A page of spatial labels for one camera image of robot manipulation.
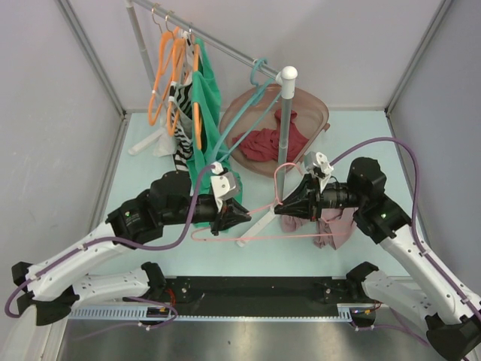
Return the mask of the mauve pink tank top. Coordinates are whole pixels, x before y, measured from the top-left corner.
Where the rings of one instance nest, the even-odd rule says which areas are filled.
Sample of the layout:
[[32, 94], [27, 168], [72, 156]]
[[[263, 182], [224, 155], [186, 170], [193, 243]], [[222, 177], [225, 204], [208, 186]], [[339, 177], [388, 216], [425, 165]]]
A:
[[[313, 244], [318, 248], [329, 246], [334, 250], [345, 244], [356, 230], [353, 214], [357, 208], [323, 209], [321, 218], [316, 221], [316, 234]], [[310, 223], [298, 217], [281, 216], [281, 229], [291, 233]]]

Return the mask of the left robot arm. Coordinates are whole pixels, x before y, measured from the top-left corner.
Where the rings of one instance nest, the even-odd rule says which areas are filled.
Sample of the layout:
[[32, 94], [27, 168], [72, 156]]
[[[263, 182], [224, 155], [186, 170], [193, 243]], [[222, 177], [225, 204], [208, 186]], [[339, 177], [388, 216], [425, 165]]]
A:
[[185, 171], [170, 171], [133, 199], [123, 202], [84, 238], [50, 259], [11, 268], [16, 289], [5, 303], [8, 317], [35, 311], [46, 326], [72, 311], [113, 299], [158, 302], [167, 281], [160, 266], [146, 262], [117, 275], [93, 275], [106, 261], [134, 250], [161, 251], [178, 246], [192, 224], [207, 223], [213, 235], [250, 221], [249, 211], [235, 196], [240, 184], [232, 172], [206, 167], [210, 191], [202, 194]]

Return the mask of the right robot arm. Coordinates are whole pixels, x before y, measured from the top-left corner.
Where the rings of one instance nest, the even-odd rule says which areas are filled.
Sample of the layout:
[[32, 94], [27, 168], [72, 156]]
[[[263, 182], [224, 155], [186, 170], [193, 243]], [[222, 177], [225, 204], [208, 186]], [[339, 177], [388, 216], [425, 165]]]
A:
[[417, 290], [363, 262], [347, 274], [348, 296], [377, 300], [406, 317], [425, 333], [446, 360], [462, 360], [480, 344], [480, 297], [449, 270], [416, 236], [411, 218], [385, 193], [386, 175], [378, 161], [354, 159], [345, 183], [328, 183], [329, 168], [309, 169], [298, 187], [274, 212], [319, 220], [324, 209], [354, 208], [357, 228], [393, 256], [418, 285]]

